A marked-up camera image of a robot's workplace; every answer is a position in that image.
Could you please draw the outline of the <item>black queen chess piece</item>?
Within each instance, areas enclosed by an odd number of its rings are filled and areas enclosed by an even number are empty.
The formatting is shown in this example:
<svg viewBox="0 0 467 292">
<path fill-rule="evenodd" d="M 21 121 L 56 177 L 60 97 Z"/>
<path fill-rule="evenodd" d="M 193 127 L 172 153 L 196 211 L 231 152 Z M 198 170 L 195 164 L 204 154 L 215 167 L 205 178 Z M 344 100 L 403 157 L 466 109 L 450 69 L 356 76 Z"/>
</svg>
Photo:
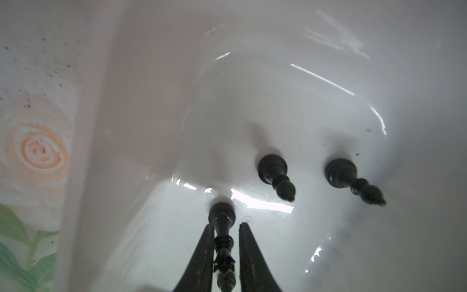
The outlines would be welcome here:
<svg viewBox="0 0 467 292">
<path fill-rule="evenodd" d="M 209 223 L 214 226 L 214 260 L 213 272 L 217 273 L 217 286 L 221 292 L 232 292 L 236 286 L 235 260 L 231 255 L 234 240 L 229 235 L 236 220 L 234 208 L 228 203 L 217 203 L 209 212 Z"/>
</svg>

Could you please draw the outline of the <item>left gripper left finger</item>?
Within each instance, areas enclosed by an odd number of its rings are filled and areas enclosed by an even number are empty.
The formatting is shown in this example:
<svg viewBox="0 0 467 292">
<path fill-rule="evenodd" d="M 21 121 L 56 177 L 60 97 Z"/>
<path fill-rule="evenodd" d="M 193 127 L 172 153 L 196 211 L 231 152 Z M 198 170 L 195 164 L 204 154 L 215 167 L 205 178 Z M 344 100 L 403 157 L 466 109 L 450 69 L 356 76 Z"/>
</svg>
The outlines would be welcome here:
<svg viewBox="0 0 467 292">
<path fill-rule="evenodd" d="M 206 225 L 193 252 L 192 258 L 173 292 L 211 292 L 215 230 Z"/>
</svg>

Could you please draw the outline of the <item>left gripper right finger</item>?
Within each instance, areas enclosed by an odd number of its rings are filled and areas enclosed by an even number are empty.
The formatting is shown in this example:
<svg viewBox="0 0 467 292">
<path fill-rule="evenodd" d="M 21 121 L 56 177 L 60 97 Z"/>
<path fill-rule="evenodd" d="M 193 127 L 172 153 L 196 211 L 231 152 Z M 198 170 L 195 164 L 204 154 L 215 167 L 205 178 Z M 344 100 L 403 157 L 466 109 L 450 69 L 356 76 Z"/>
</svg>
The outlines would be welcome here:
<svg viewBox="0 0 467 292">
<path fill-rule="evenodd" d="M 242 292 L 281 292 L 247 223 L 239 227 Z"/>
</svg>

